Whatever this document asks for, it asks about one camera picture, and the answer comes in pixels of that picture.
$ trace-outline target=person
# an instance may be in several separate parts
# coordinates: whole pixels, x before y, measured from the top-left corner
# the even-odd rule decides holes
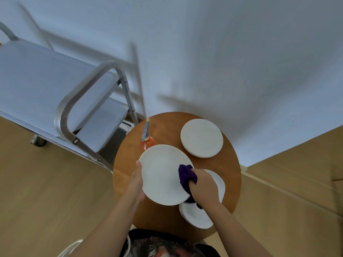
[[[196,184],[192,181],[189,182],[192,196],[212,220],[227,254],[230,257],[272,256],[220,203],[218,188],[212,176],[202,169],[192,169],[192,171],[198,178]],[[121,199],[70,256],[123,256],[127,248],[125,247],[126,237],[135,211],[145,197],[142,188],[142,166],[137,161],[136,170]],[[219,256],[208,245],[194,246],[182,238],[166,233],[134,230],[129,233],[131,249],[128,256]]]

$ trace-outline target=metal cart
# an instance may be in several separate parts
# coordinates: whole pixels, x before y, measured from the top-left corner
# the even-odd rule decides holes
[[[138,124],[125,72],[113,61],[95,67],[20,39],[1,22],[0,29],[11,40],[0,47],[0,116],[36,134],[37,146],[50,141],[112,172],[98,151],[128,112]],[[119,85],[127,105],[109,97]]]

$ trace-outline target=cart's top shelf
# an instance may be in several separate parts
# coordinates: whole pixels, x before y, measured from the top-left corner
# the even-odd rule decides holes
[[[34,43],[9,41],[0,47],[0,111],[59,136],[54,116],[60,101],[96,67]],[[107,72],[74,105],[68,128],[75,131],[117,86]]]

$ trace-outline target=white plate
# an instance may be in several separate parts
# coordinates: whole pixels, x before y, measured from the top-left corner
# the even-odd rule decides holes
[[[205,119],[193,119],[182,127],[181,142],[192,155],[209,158],[222,149],[223,135],[214,123]]]
[[[223,201],[224,193],[225,193],[225,183],[221,179],[221,177],[210,170],[205,170],[210,173],[218,186],[218,193],[219,193],[219,200],[220,202]],[[206,214],[205,210],[199,209],[196,203],[181,203],[179,205],[179,210],[183,218],[194,225],[195,227],[201,229],[208,229],[210,228],[213,223],[211,219]]]
[[[189,198],[180,184],[178,169],[180,164],[193,164],[182,151],[170,145],[155,145],[144,151],[139,161],[142,164],[143,192],[152,201],[174,206]]]

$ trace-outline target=white wall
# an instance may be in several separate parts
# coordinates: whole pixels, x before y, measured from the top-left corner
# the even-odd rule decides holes
[[[242,165],[343,124],[343,0],[21,1],[56,50],[124,64],[139,113],[213,121]],[[19,18],[1,0],[0,21],[41,43]]]

